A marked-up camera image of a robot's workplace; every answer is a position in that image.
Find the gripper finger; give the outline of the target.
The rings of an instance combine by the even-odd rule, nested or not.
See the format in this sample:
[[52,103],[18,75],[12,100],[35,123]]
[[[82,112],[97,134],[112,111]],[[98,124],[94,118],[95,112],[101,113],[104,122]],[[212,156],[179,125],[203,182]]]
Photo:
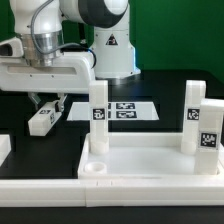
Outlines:
[[41,102],[41,99],[38,96],[38,94],[37,93],[34,93],[34,92],[29,92],[28,93],[28,97],[30,98],[30,100],[34,104],[35,109],[38,109],[39,108],[39,103]]
[[55,110],[57,112],[64,111],[64,102],[65,102],[66,98],[67,98],[67,95],[65,93],[58,94],[58,100],[55,103]]

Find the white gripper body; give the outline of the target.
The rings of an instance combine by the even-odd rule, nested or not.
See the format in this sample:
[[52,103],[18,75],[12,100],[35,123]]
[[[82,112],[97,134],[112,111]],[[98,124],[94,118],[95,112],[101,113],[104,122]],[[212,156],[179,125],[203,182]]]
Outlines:
[[16,92],[87,94],[95,79],[91,53],[64,53],[51,67],[31,67],[23,58],[0,58],[0,89]]

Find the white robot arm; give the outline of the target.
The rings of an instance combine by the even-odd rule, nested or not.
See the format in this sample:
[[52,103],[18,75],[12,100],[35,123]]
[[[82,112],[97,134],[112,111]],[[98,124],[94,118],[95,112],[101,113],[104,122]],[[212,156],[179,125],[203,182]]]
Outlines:
[[86,94],[95,79],[140,73],[130,43],[129,0],[9,0],[15,36],[0,42],[0,90]]

